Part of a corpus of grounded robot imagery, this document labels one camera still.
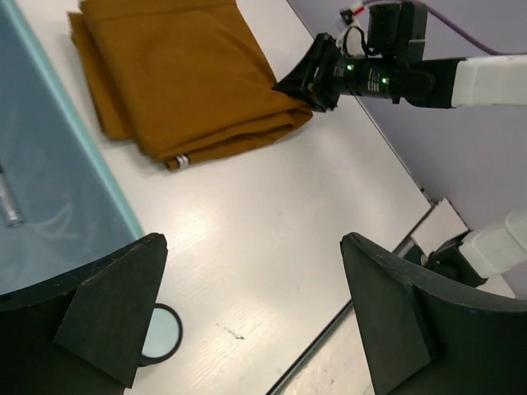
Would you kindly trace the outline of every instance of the cable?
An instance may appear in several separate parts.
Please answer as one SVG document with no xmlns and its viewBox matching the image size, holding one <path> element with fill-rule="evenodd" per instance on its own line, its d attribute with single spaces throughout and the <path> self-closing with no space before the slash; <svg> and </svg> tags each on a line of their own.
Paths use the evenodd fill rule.
<svg viewBox="0 0 527 395">
<path fill-rule="evenodd" d="M 453 21 L 451 21 L 448 17 L 443 15 L 441 12 L 437 11 L 434 7 L 429 6 L 425 2 L 422 2 L 421 0 L 404 0 L 404 1 L 410 1 L 410 2 L 413 2 L 414 4 L 423 5 L 424 7 L 428 9 L 428 11 L 435 18 L 437 18 L 439 21 L 443 22 L 445 25 L 450 27 L 453 31 L 455 31 L 458 35 L 460 35 L 465 40 L 467 40 L 474 47 L 481 49 L 484 53 L 488 55 L 492 55 L 492 56 L 527 55 L 527 53 L 507 53 L 507 52 L 496 51 L 495 49 L 492 49 L 486 46 L 484 43 L 474 38 L 467 31 L 463 30 L 461 27 L 459 27 Z M 385 3 L 385 2 L 403 2 L 403 0 L 364 0 L 363 2 L 359 2 L 357 5 L 352 7 L 353 15 L 357 16 L 360 13 L 362 13 L 367 7 L 373 6 L 379 3 Z"/>
</svg>

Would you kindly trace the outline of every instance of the teal edge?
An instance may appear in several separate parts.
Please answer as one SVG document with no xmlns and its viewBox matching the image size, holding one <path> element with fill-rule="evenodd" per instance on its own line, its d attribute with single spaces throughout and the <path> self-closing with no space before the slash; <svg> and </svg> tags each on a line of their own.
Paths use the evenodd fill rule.
<svg viewBox="0 0 527 395">
<path fill-rule="evenodd" d="M 18 6 L 12 0 L 2 0 L 2 2 L 4 3 L 7 12 L 11 16 L 20 37 L 22 38 L 27 49 L 30 51 L 30 54 L 32 55 L 32 58 L 35 61 L 42 77 L 47 83 L 49 90 L 61 106 L 68 123 L 72 126 L 72 130 L 75 133 L 77 140 L 80 142 L 82 149 L 86 153 L 88 160 L 96 169 L 96 173 L 100 177 L 101 182 L 114 199 L 114 203 L 119 213 L 123 217 L 126 226 L 131 231 L 134 239 L 143 237 L 144 232 L 139 225 L 137 217 L 128 204 L 126 197 L 123 195 L 121 188 L 115 181 L 114 176 L 111 174 L 110 169 L 100 154 L 96 143 L 93 141 L 86 129 L 86 126 L 81 121 L 75 106 L 73 105 L 68 93 L 64 89 L 62 82 L 58 79 L 57 73 L 54 71 L 53 66 L 49 62 L 48 57 L 40 45 L 40 42 L 35 37 L 33 30 L 28 25 Z"/>
</svg>

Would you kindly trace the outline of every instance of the gray wall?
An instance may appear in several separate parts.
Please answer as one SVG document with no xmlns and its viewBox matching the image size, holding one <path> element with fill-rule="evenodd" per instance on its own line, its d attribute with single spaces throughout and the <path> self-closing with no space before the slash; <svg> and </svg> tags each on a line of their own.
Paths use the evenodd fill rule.
<svg viewBox="0 0 527 395">
<path fill-rule="evenodd" d="M 289 0 L 311 33 L 337 32 L 338 10 L 350 0 Z M 527 52 L 525 0 L 427 0 L 485 44 Z M 365 25 L 367 15 L 361 18 Z M 429 16 L 426 58 L 480 56 Z M 416 180 L 434 199 L 449 198 L 473 228 L 527 207 L 527 109 L 416 109 L 363 100 Z M 527 299 L 527 267 L 508 273 Z"/>
</svg>

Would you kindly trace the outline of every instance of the fabric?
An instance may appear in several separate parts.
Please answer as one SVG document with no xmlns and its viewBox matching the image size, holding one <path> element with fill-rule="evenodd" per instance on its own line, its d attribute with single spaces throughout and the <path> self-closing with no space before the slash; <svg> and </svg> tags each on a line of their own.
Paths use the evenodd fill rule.
<svg viewBox="0 0 527 395">
<path fill-rule="evenodd" d="M 170 169 L 266 146 L 311 118 L 235 0 L 86 0 L 72 39 L 104 133 Z"/>
</svg>

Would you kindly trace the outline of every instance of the blue bin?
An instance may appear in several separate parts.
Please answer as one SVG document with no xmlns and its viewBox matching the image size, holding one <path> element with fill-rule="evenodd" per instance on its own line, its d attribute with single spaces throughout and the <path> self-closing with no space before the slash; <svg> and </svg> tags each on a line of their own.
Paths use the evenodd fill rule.
<svg viewBox="0 0 527 395">
<path fill-rule="evenodd" d="M 23 219 L 0 216 L 0 295 L 142 236 L 95 143 L 12 0 L 0 0 L 0 167 Z"/>
</svg>

